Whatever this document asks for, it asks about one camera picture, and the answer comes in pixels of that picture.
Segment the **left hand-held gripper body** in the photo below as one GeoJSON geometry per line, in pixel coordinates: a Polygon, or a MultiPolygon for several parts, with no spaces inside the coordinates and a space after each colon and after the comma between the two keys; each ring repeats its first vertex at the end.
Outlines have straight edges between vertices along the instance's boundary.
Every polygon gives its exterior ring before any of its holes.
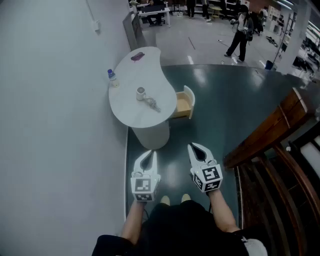
{"type": "Polygon", "coordinates": [[[159,189],[161,176],[155,172],[134,171],[131,174],[131,191],[137,202],[153,202],[159,189]]]}

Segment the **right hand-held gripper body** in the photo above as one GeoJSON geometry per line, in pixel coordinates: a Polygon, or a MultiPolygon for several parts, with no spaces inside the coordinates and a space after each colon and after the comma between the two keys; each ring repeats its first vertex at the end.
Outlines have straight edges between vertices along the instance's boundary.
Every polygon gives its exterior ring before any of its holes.
{"type": "Polygon", "coordinates": [[[202,193],[207,193],[220,188],[223,181],[221,166],[219,164],[203,164],[190,169],[192,181],[202,193]]]}

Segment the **large white wooden drawer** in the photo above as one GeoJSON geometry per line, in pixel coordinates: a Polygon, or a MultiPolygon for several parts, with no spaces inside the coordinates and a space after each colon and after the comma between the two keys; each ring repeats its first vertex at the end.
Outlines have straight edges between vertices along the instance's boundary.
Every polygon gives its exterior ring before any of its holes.
{"type": "Polygon", "coordinates": [[[193,116],[193,111],[196,103],[196,97],[193,91],[186,85],[183,91],[176,93],[177,103],[171,119],[189,118],[193,116]]]}

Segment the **cream hair dryer with cable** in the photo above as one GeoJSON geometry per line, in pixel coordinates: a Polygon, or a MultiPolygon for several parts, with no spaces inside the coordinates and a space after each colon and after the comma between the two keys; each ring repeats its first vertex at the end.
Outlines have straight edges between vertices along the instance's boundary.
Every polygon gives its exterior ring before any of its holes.
{"type": "Polygon", "coordinates": [[[157,105],[157,101],[146,95],[146,90],[144,87],[138,87],[136,90],[136,99],[138,101],[146,103],[152,110],[160,113],[161,109],[157,105]]]}

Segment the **person's left forearm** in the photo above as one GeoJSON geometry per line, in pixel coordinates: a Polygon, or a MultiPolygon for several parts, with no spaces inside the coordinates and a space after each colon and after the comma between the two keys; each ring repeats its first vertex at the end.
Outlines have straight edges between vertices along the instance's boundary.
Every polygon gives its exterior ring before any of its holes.
{"type": "Polygon", "coordinates": [[[121,237],[133,245],[138,242],[140,237],[145,206],[145,202],[134,201],[132,203],[121,231],[121,237]]]}

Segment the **white kidney-shaped table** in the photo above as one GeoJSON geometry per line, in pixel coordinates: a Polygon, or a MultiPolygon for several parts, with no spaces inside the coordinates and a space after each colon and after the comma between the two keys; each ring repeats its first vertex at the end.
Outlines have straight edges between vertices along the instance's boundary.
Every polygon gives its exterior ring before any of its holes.
{"type": "Polygon", "coordinates": [[[119,86],[110,86],[108,90],[113,114],[121,123],[132,128],[139,142],[148,150],[160,149],[168,142],[168,119],[177,105],[176,92],[162,71],[160,55],[160,49],[152,46],[128,53],[115,68],[119,86]],[[145,55],[138,61],[131,60],[139,52],[145,55]],[[156,100],[161,112],[136,99],[139,87],[143,87],[146,95],[156,100]]]}

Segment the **dark green round rug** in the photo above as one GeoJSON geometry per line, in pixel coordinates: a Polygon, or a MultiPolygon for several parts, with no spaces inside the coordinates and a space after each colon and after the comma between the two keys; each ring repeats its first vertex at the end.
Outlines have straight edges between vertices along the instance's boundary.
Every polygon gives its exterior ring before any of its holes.
{"type": "Polygon", "coordinates": [[[195,64],[163,67],[176,91],[189,86],[195,94],[191,119],[169,121],[170,137],[157,151],[161,182],[156,202],[169,196],[178,203],[185,193],[205,208],[209,200],[190,177],[187,145],[199,143],[222,164],[224,157],[246,139],[290,93],[304,91],[314,107],[320,105],[320,86],[293,75],[234,65],[195,64]]]}

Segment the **person's black clothing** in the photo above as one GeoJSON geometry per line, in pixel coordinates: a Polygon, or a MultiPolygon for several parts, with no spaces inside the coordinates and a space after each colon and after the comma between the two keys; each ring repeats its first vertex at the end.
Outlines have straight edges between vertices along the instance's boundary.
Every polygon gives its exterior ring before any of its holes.
{"type": "Polygon", "coordinates": [[[136,244],[114,235],[98,237],[92,256],[249,256],[239,234],[221,231],[214,217],[192,200],[159,203],[136,244]]]}

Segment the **brown wooden bench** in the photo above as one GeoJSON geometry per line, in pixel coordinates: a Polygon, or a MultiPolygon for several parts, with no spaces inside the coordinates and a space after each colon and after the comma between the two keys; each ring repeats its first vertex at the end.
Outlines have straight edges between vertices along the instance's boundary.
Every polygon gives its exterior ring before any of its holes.
{"type": "Polygon", "coordinates": [[[301,153],[317,136],[320,105],[292,88],[224,157],[236,178],[240,226],[256,230],[271,256],[320,256],[320,177],[301,153]]]}

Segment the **white pouch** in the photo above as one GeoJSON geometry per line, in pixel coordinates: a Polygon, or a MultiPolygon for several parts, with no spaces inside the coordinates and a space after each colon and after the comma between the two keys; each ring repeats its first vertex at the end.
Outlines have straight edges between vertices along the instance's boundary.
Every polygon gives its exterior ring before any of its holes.
{"type": "Polygon", "coordinates": [[[247,239],[244,246],[249,256],[268,256],[268,252],[263,243],[257,239],[247,239]]]}

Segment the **blue cap plastic bottle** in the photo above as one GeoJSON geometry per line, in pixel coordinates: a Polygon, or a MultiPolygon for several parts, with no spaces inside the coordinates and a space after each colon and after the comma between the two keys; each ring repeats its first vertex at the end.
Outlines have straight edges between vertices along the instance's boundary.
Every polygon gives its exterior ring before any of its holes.
{"type": "Polygon", "coordinates": [[[112,69],[108,69],[107,74],[108,74],[110,84],[115,88],[118,87],[120,83],[119,83],[119,80],[117,79],[115,72],[112,69]]]}

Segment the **grey floor stand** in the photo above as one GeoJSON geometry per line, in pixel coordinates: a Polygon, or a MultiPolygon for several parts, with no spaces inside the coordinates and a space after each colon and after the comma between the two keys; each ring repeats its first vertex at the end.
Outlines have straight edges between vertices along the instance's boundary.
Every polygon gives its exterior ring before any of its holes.
{"type": "Polygon", "coordinates": [[[293,25],[293,17],[294,12],[290,11],[287,14],[284,14],[283,20],[284,24],[281,27],[279,41],[277,44],[277,49],[275,52],[275,56],[272,59],[272,64],[276,66],[282,59],[282,55],[285,53],[292,33],[292,25],[293,25]]]}

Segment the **white desk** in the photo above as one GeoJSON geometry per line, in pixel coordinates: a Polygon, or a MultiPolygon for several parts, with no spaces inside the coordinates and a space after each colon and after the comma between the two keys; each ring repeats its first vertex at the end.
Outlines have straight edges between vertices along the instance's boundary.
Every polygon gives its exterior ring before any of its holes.
{"type": "Polygon", "coordinates": [[[147,16],[152,16],[152,15],[157,15],[157,14],[166,14],[166,24],[168,27],[171,27],[171,18],[170,18],[170,9],[168,7],[165,7],[164,9],[161,10],[155,10],[155,11],[149,11],[149,12],[143,12],[138,11],[137,12],[139,17],[147,17],[147,16]]]}

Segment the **white shelf unit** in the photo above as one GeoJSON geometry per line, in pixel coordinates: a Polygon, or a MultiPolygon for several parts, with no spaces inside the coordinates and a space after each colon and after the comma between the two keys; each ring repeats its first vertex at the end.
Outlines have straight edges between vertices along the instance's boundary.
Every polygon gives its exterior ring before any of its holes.
{"type": "Polygon", "coordinates": [[[280,31],[280,26],[278,23],[280,14],[281,14],[280,10],[276,9],[271,5],[268,6],[268,18],[267,18],[266,26],[270,32],[273,32],[275,34],[278,34],[280,31]]]}

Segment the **white wall conduit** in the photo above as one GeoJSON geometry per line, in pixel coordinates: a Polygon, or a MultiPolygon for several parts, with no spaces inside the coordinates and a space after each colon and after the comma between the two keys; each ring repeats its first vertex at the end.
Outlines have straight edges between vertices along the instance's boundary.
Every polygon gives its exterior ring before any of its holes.
{"type": "Polygon", "coordinates": [[[88,9],[88,12],[89,12],[91,21],[92,21],[92,22],[95,22],[96,20],[95,20],[95,18],[94,18],[92,9],[91,9],[91,7],[90,7],[89,0],[85,0],[85,3],[86,3],[86,6],[87,6],[87,9],[88,9]]]}

